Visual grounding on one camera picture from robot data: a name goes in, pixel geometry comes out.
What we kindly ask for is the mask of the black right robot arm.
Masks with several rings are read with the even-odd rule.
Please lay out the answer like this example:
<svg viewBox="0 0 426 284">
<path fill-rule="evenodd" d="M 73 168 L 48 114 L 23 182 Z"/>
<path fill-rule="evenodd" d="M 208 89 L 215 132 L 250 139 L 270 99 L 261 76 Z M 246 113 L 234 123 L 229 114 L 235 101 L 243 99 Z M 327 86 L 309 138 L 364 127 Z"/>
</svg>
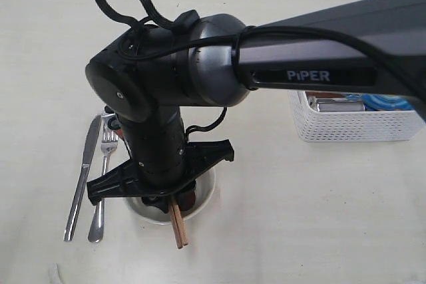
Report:
<svg viewBox="0 0 426 284">
<path fill-rule="evenodd" d="M 227 109 L 253 90 L 389 94 L 425 115 L 425 0 L 362 0 L 261 26 L 195 10 L 171 21 L 151 0 L 95 0 L 128 29 L 85 69 L 113 111 L 129 159 L 88 182 L 92 204 L 141 198 L 168 209 L 232 161 L 228 140 L 192 142 L 183 106 Z"/>
</svg>

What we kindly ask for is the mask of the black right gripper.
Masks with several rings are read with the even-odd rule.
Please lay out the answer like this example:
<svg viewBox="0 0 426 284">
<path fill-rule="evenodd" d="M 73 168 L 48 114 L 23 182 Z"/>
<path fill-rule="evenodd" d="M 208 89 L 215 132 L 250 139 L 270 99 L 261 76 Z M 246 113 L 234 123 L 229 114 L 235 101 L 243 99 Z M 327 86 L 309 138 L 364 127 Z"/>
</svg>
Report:
<svg viewBox="0 0 426 284">
<path fill-rule="evenodd" d="M 92 205 L 106 198 L 140 198 L 167 213 L 170 196 L 219 162 L 234 160 L 229 140 L 187 143 L 180 108 L 159 105 L 141 83 L 138 65 L 119 56 L 120 45 L 135 53 L 157 30 L 149 24 L 141 34 L 126 32 L 85 67 L 90 86 L 116 114 L 129 154 L 126 162 L 87 182 Z"/>
</svg>

